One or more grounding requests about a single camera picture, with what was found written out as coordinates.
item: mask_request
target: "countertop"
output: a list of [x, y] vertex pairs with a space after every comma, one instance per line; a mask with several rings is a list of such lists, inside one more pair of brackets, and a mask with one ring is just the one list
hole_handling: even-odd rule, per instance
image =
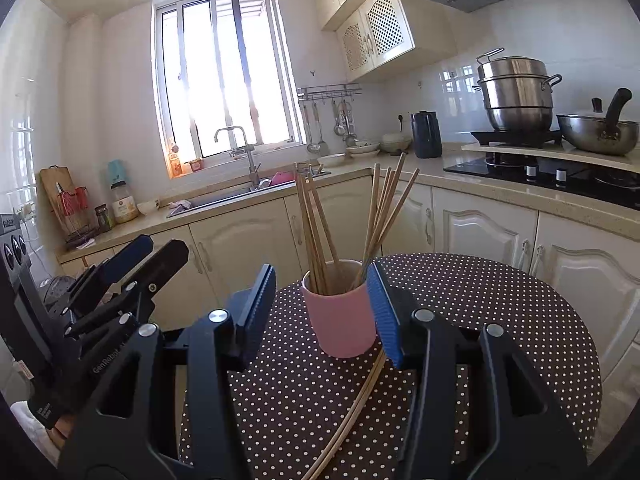
[[[418, 184], [450, 189], [530, 209], [537, 209], [619, 234], [631, 240], [640, 241], [640, 213], [633, 209], [558, 190], [480, 176], [447, 173], [443, 170], [443, 168], [455, 164], [475, 160], [480, 156], [481, 154], [479, 153], [464, 152], [460, 150], [460, 147], [445, 150], [441, 158], [420, 159], [414, 153], [410, 153], [404, 163], [401, 180], [409, 180], [414, 170], [419, 168], [420, 174], [416, 180]], [[316, 183], [318, 186], [329, 186], [370, 175], [376, 162], [382, 165], [382, 174], [385, 174], [387, 167], [395, 168], [398, 158], [386, 154], [364, 160], [351, 158], [342, 166], [327, 168], [327, 171], [330, 171], [331, 174], [317, 178]], [[238, 179], [235, 179], [229, 183], [216, 183], [213, 187], [215, 189], [223, 189], [237, 184], [242, 184], [242, 182], [238, 182]], [[202, 193], [211, 191], [212, 187], [210, 186], [207, 189], [203, 189]], [[265, 189], [249, 196], [238, 197], [207, 208], [197, 209], [174, 218], [167, 218], [166, 216], [170, 210], [167, 207], [163, 207], [151, 215], [140, 215], [135, 220], [118, 225], [111, 231], [97, 236], [95, 244], [90, 247], [83, 250], [60, 252], [58, 261], [64, 264], [88, 254], [128, 243], [141, 234], [153, 235], [237, 209], [293, 195], [295, 192], [295, 186], [292, 183], [274, 189]]]

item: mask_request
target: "black pitcher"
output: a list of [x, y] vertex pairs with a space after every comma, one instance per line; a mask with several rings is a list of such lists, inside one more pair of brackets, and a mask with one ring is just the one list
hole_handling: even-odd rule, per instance
[[442, 156], [442, 140], [436, 112], [411, 114], [411, 130], [414, 133], [414, 151], [418, 158]]

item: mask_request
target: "silver screw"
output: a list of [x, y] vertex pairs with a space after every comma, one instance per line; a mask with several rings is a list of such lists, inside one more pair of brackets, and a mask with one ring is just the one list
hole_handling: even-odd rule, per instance
[[222, 323], [227, 317], [229, 317], [229, 313], [221, 308], [212, 310], [209, 313], [209, 321], [212, 323]]
[[433, 321], [433, 319], [436, 317], [436, 315], [431, 310], [427, 310], [426, 308], [416, 310], [414, 316], [415, 319], [424, 323]]
[[156, 333], [157, 328], [158, 327], [153, 323], [146, 323], [138, 329], [138, 333], [142, 337], [149, 337], [150, 335], [153, 335]]
[[500, 325], [496, 324], [489, 325], [486, 328], [486, 331], [489, 333], [489, 335], [492, 335], [494, 337], [500, 337], [502, 334], [504, 334], [504, 329]]

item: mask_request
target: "round table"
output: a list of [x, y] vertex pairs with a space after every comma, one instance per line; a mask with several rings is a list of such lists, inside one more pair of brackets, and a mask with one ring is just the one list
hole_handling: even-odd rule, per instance
[[[583, 446], [593, 437], [602, 390], [595, 345], [569, 304], [550, 286], [513, 267], [460, 254], [396, 254], [379, 260], [390, 285], [406, 288], [425, 308], [455, 325], [501, 324], [556, 394]], [[238, 426], [255, 479], [300, 480], [347, 413], [381, 349], [335, 359], [308, 324], [300, 283], [280, 290], [258, 358], [230, 374]], [[414, 373], [387, 360], [353, 431], [321, 479], [392, 480], [402, 445]], [[456, 447], [465, 457], [468, 402], [458, 367]], [[190, 462], [188, 406], [180, 458]]]

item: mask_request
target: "black glass cooktop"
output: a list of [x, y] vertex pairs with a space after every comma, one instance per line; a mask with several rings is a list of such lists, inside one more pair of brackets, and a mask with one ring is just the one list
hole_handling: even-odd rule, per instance
[[[640, 176], [636, 173], [567, 160], [519, 155], [504, 158], [508, 166], [496, 166], [493, 155], [491, 153], [486, 159], [479, 158], [444, 168], [444, 171], [562, 190], [640, 211]], [[536, 168], [529, 170], [535, 176], [527, 176], [526, 166]], [[566, 172], [565, 182], [556, 179], [557, 170], [561, 170], [558, 175], [560, 179], [564, 175], [562, 171]]]

